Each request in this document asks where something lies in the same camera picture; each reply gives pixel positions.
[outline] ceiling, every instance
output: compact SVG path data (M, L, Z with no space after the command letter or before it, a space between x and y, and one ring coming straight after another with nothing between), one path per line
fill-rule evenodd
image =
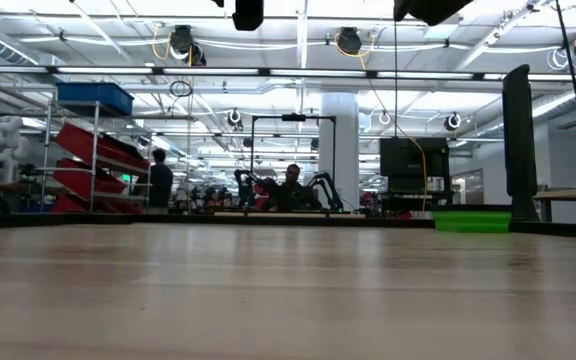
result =
M399 71L506 73L522 64L529 64L534 73L565 73L566 70L553 69L552 62L549 64L562 40L557 13L547 0L475 0L447 22L457 25L449 34L449 47L444 46L446 43L441 38L425 38L424 34L429 29L423 23L406 19L397 26L398 52L393 49L392 0L346 0L343 6L334 0L307 1L308 19L303 27L299 26L296 14L303 8L304 0L266 1L266 19L253 32L234 29L228 17L233 12L232 3L234 1L226 1L224 10L210 0L77 0L76 6L68 0L0 0L0 34L16 48L33 55L54 55L68 65L143 66L152 63L156 66L180 66L180 62L172 57L157 58L153 54L152 41L157 31L158 43L154 47L160 56L164 55L165 39L174 25L189 24L209 67L359 70L361 62L342 55L334 45L334 36L340 27L353 26L358 29L364 51L368 51L364 59L369 70L394 70L395 64ZM464 60L481 48L478 44L498 29L504 18L532 3L543 6L538 6L538 11L504 29L498 42L484 47L464 65ZM576 0L562 0L562 6L567 9L565 21L572 37L576 34ZM94 25L82 17L82 11L92 18ZM65 41L59 40L60 33ZM308 46L297 45L298 33L307 34ZM117 44L119 50L109 39ZM304 57L298 56L300 49L306 52L305 61L301 60ZM192 103L188 98L175 101L168 93L169 83L179 79L171 76L72 77L73 81L114 81L131 89L135 96L134 112L138 114L152 115L161 113L163 109L170 115L170 109L176 115L192 112L191 115L197 118L191 124L184 120L145 121L143 125L156 132L183 133L189 128L191 132L202 134L231 132L227 117L234 108L241 113L244 132L249 132L253 114L277 115L299 110L301 79L195 77L196 91ZM455 134L443 128L443 119L454 112L468 119L472 127L490 123L501 114L499 84L400 81L398 91L395 91L392 81L375 80L373 85L387 111L393 117L395 113L399 114L398 125L414 136L454 137ZM0 91L0 111L37 107L11 96L9 92L43 104L47 104L52 95L50 84L28 77L0 75L0 88L7 91ZM360 109L362 136L394 132L392 122L384 125L380 121L383 109L365 79L308 79L304 88L304 113L318 113L322 92L351 91L356 94ZM569 90L570 84L566 83L535 84L533 95L537 98ZM257 131L316 135L318 129L314 122L295 125L264 121L257 124ZM213 180L216 182L219 177L226 176L221 174L222 170L229 172L242 166L244 162L236 160L238 153L249 151L242 146L241 138L224 138L217 143L210 137L188 139L169 135L162 136L162 140L172 148L194 156L196 160L189 163L189 167L203 169L203 174L215 176ZM460 151L467 154L470 145L460 147ZM310 139L267 139L256 143L255 148L256 151L272 153L309 152ZM378 153L374 139L360 138L360 149L365 156ZM286 166L286 161L278 161L281 158L299 163L306 172L317 169L316 160L286 157L262 156L264 162L260 166L280 170ZM374 159L360 164L363 181L378 173L378 161ZM175 166L185 168L186 163L176 162Z

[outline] column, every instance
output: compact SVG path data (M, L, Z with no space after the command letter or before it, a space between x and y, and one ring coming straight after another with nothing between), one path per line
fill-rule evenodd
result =
M344 209L352 211L359 207L359 107L354 93L321 94L321 116L337 117L337 149L335 164L335 187L343 198ZM328 120L319 122L319 171L332 176L333 124ZM319 192L321 203L327 200Z

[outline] person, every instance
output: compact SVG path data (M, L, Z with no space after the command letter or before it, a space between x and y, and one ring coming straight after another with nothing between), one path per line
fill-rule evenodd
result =
M150 193L148 199L149 214L168 214L168 201L172 192L172 171L164 164L166 152L157 149L152 152L155 165L150 167ZM142 175L137 184L144 185L148 182L148 175ZM134 195L146 196L147 186L139 186L133 192Z
M279 211L321 210L321 202L313 192L299 183L300 174L301 169L297 164L288 165L286 181L279 185L277 191L271 191L273 197L264 203L262 209L267 211L276 206Z

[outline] table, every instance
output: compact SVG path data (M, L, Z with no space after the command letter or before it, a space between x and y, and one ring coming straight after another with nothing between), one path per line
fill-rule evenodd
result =
M574 201L576 202L576 188L559 189L538 192L534 196L535 200L541 203L541 218L547 222L552 222L552 202L553 201Z
M576 239L0 229L0 359L576 359Z

